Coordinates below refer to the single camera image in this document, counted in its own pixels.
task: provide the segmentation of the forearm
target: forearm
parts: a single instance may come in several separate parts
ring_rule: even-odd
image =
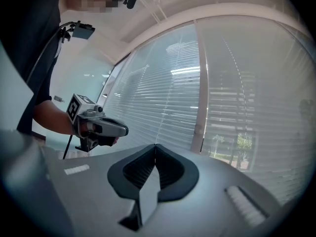
[[[50,100],[35,106],[33,118],[48,130],[62,134],[74,134],[68,115],[57,108]]]

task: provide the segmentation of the black t-shirt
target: black t-shirt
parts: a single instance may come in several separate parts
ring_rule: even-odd
[[[60,24],[59,0],[11,0],[12,4],[4,8],[0,37],[13,65],[26,80],[48,39]],[[50,42],[39,60],[28,83],[34,93],[24,111],[18,130],[30,134],[34,106],[49,96],[50,78],[57,61],[58,35]]]

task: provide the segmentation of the person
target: person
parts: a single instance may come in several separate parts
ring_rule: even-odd
[[[1,42],[20,76],[26,80],[31,67],[47,40],[59,24],[60,14],[66,10],[106,11],[118,0],[14,0],[18,8],[6,8],[2,18]],[[49,96],[50,78],[60,51],[60,38],[56,37],[39,60],[28,86],[34,93],[24,111],[17,130],[32,133],[32,119],[54,132],[76,134],[64,111],[57,108]],[[86,124],[80,126],[87,132]]]

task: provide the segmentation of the cable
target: cable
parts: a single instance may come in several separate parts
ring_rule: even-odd
[[[65,159],[65,157],[66,157],[66,154],[67,154],[67,151],[68,151],[68,148],[69,148],[69,145],[70,145],[70,142],[71,142],[71,139],[72,139],[72,138],[73,138],[73,136],[70,135],[69,141],[68,141],[68,144],[67,144],[67,147],[66,147],[65,152],[64,152],[63,159]]]
[[[76,24],[76,22],[68,22],[68,23],[66,23],[66,24],[61,25],[61,26],[58,28],[58,30],[56,30],[56,32],[54,32],[54,34],[50,37],[50,39],[48,40],[48,42],[47,42],[46,45],[44,46],[43,50],[40,52],[39,57],[37,58],[35,64],[33,65],[32,69],[31,69],[31,71],[30,71],[30,73],[29,73],[29,75],[28,75],[28,77],[27,77],[27,79],[26,79],[26,81],[25,81],[27,85],[29,84],[29,81],[30,81],[30,79],[31,79],[31,77],[32,77],[32,74],[33,74],[34,70],[35,70],[35,67],[37,66],[37,64],[38,64],[38,62],[39,62],[41,56],[42,56],[43,53],[45,52],[45,50],[46,50],[47,46],[49,45],[49,43],[51,42],[51,40],[56,36],[56,34],[59,33],[59,31],[60,31],[63,27],[68,26],[68,25],[71,25],[71,24]]]

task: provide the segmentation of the ceiling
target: ceiling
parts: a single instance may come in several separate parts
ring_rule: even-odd
[[[120,4],[105,13],[67,11],[62,15],[62,23],[81,20],[93,25],[96,32],[89,41],[115,63],[132,40],[170,16],[202,5],[226,2],[265,5],[297,17],[286,0],[137,0],[133,9]]]

